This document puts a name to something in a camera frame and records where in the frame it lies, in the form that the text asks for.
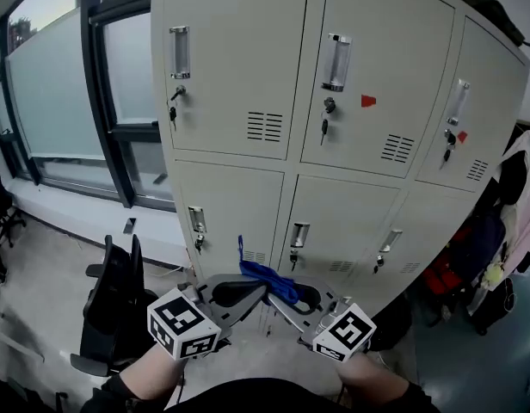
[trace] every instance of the locker handle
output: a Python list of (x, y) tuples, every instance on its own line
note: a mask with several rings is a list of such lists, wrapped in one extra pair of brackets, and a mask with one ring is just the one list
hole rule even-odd
[(205, 234), (206, 221), (204, 220), (204, 210), (200, 206), (189, 206), (188, 214), (190, 215), (190, 221), (193, 224), (194, 232)]
[(457, 126), (462, 115), (462, 109), (464, 108), (465, 101), (467, 100), (468, 94), (470, 93), (470, 84), (463, 79), (459, 79), (456, 87), (454, 88), (453, 104), (449, 110), (447, 122), (451, 126)]
[(307, 233), (311, 224), (294, 223), (292, 229), (292, 238), (290, 239), (290, 246), (292, 248), (303, 248), (305, 240), (307, 239)]
[(352, 40), (347, 35), (339, 34), (328, 34), (328, 40), (328, 58), (324, 67), (322, 88), (342, 92), (348, 74)]
[(397, 239), (401, 237), (401, 234), (403, 234), (402, 230), (391, 230), (379, 252), (390, 252), (391, 247), (395, 244)]
[(169, 28), (171, 35), (171, 77), (190, 78), (190, 57), (188, 53), (188, 26)]

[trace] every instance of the hand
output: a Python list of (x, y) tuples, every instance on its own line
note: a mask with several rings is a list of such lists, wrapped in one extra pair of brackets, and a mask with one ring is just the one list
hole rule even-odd
[(361, 402), (379, 407), (402, 397), (409, 381), (381, 367), (366, 355), (357, 353), (349, 361), (336, 365), (349, 393)]

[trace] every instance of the floor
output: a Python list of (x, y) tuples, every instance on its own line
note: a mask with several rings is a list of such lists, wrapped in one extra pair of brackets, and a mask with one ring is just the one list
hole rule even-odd
[(433, 318), (414, 299), (418, 376), (441, 411), (529, 411), (530, 270), (511, 278), (515, 307), (486, 336), (475, 332), (462, 307), (448, 322), (427, 327)]
[[(0, 378), (11, 377), (38, 391), (50, 405), (54, 392), (66, 391), (66, 411), (79, 411), (92, 389), (103, 382), (72, 368), (69, 355), (78, 351), (83, 305), (95, 285), (84, 271), (88, 264), (100, 262), (104, 252), (31, 219), (27, 228), (16, 230), (15, 247), (3, 247), (1, 252), (9, 277), (0, 288), (0, 311), (5, 315), (0, 329), (45, 360), (19, 354), (0, 342)], [(145, 265), (145, 286), (158, 295), (186, 279), (184, 273)], [(427, 328), (428, 314), (413, 299), (413, 329), (392, 351), (373, 357), (420, 383), (443, 412), (527, 411), (530, 274), (514, 282), (518, 298), (513, 313), (486, 337), (478, 336), (460, 316)], [(182, 399), (248, 377), (288, 379), (324, 396), (339, 392), (332, 361), (299, 346), (293, 328), (272, 314), (266, 317), (267, 310), (258, 307), (235, 326), (231, 347), (189, 362)]]

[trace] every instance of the locker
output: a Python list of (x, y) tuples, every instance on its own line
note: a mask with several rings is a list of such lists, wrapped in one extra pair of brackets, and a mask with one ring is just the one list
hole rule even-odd
[[(440, 0), (326, 0), (302, 162), (405, 177), (441, 84), (453, 18)], [(336, 110), (325, 114), (330, 96)]]
[[(527, 67), (466, 18), (453, 93), (417, 179), (468, 191), (481, 187), (506, 148), (526, 82)], [(459, 139), (441, 166), (446, 130)]]
[(238, 235), (244, 258), (268, 265), (283, 174), (209, 163), (177, 162), (191, 240), (204, 237), (198, 262), (204, 277), (236, 274)]
[[(369, 317), (395, 299), (434, 260), (474, 204), (473, 198), (452, 197), (450, 191), (409, 193), (381, 245), (354, 278), (350, 295)], [(382, 256), (384, 264), (375, 274), (377, 256)]]
[(305, 0), (166, 0), (174, 147), (284, 159)]
[(398, 189), (300, 176), (282, 253), (280, 273), (292, 271), (298, 225), (309, 224), (293, 275), (320, 278), (342, 293), (373, 241)]

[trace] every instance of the blue cloth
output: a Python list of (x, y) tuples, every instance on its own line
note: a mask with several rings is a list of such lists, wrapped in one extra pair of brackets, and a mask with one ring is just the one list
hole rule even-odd
[(283, 299), (289, 305), (295, 305), (298, 302), (299, 294), (293, 285), (292, 279), (280, 277), (273, 269), (260, 265), (258, 262), (250, 262), (243, 259), (242, 236), (238, 236), (238, 254), (240, 255), (239, 265), (242, 275), (265, 281), (268, 291)]

